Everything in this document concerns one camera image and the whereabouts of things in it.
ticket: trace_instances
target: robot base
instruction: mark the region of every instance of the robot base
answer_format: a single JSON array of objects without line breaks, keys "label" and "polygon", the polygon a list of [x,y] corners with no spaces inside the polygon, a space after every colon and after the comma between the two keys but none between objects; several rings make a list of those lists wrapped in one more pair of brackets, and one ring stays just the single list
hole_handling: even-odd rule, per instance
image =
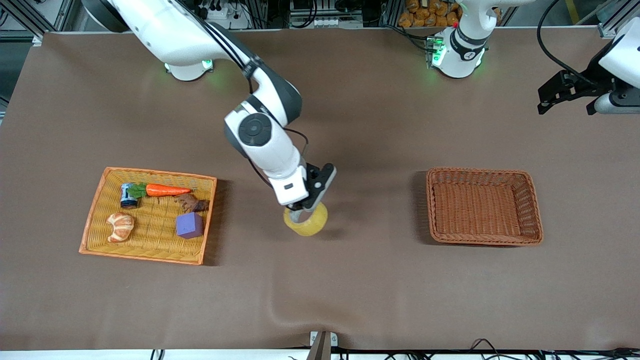
[{"label": "robot base", "polygon": [[462,60],[460,55],[453,50],[451,45],[451,33],[454,28],[446,28],[443,31],[437,33],[436,37],[442,37],[442,52],[441,53],[428,53],[430,57],[430,64],[432,67],[440,69],[443,74],[451,78],[465,78],[480,65],[484,49],[476,56],[475,53],[470,52],[469,56],[473,56],[473,60]]},{"label": "robot base", "polygon": [[198,79],[205,72],[213,71],[213,60],[203,60],[187,66],[176,66],[165,63],[166,71],[181,81],[192,81]]}]

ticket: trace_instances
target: snack package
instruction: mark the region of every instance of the snack package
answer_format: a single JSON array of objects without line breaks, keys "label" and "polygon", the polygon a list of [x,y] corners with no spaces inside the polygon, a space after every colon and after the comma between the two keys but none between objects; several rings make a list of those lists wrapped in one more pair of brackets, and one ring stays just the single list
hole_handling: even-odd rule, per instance
[{"label": "snack package", "polygon": [[456,12],[450,12],[447,14],[447,25],[448,26],[453,26],[453,24],[455,24],[456,22],[458,22],[458,17],[456,16]]},{"label": "snack package", "polygon": [[436,15],[435,14],[429,15],[429,17],[427,19],[425,19],[424,25],[425,26],[436,26]]},{"label": "snack package", "polygon": [[429,17],[429,15],[431,15],[431,14],[429,13],[428,9],[420,9],[420,10],[416,11],[415,14],[413,14],[413,19],[414,19],[414,21],[416,19],[426,20]]},{"label": "snack package", "polygon": [[431,4],[429,4],[429,12],[436,14],[436,16],[447,15],[448,9],[449,5],[447,3],[438,0],[432,0]]},{"label": "snack package", "polygon": [[447,26],[447,18],[444,16],[436,16],[436,26]]},{"label": "snack package", "polygon": [[500,11],[500,8],[493,9],[493,12],[495,12],[496,16],[498,17],[496,23],[500,24],[500,22],[502,21],[502,12]]},{"label": "snack package", "polygon": [[410,28],[412,24],[413,24],[412,13],[402,13],[402,15],[400,15],[400,19],[398,20],[398,26],[402,28]]},{"label": "snack package", "polygon": [[415,13],[420,9],[420,3],[418,0],[406,0],[404,4],[406,5],[406,9],[412,13]]}]

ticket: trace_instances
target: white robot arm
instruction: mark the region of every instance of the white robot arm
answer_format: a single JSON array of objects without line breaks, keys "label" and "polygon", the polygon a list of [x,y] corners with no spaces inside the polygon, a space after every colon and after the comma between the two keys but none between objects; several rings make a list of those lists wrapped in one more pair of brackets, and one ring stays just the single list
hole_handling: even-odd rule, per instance
[{"label": "white robot arm", "polygon": [[542,85],[538,113],[587,96],[596,97],[587,105],[589,115],[640,113],[640,17],[624,25],[587,69],[576,73],[567,67]]},{"label": "white robot arm", "polygon": [[293,85],[226,29],[196,18],[178,0],[83,0],[83,4],[107,29],[130,29],[179,80],[199,78],[211,68],[210,60],[235,62],[259,87],[225,117],[225,136],[263,170],[278,202],[291,211],[292,221],[300,211],[315,211],[336,170],[332,164],[319,169],[306,163],[285,132],[302,107]]},{"label": "white robot arm", "polygon": [[495,29],[495,6],[520,6],[534,0],[456,0],[465,7],[457,28],[437,33],[442,37],[441,51],[429,53],[429,63],[452,78],[465,78],[480,65],[484,45]]}]

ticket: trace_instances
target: purple foam block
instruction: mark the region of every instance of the purple foam block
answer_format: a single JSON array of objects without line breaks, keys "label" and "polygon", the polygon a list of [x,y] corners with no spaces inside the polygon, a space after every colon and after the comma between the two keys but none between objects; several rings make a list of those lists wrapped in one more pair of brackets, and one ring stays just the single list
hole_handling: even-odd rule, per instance
[{"label": "purple foam block", "polygon": [[179,215],[175,218],[176,234],[181,238],[191,239],[204,234],[202,217],[196,213]]}]

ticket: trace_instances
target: toy carrot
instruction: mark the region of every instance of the toy carrot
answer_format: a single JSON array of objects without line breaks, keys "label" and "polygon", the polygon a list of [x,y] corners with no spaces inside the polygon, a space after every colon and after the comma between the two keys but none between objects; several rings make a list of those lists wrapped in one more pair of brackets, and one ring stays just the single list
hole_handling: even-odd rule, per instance
[{"label": "toy carrot", "polygon": [[136,199],[143,196],[174,196],[190,192],[191,189],[187,188],[176,188],[174,186],[146,183],[134,184],[132,187],[127,189],[127,193]]}]

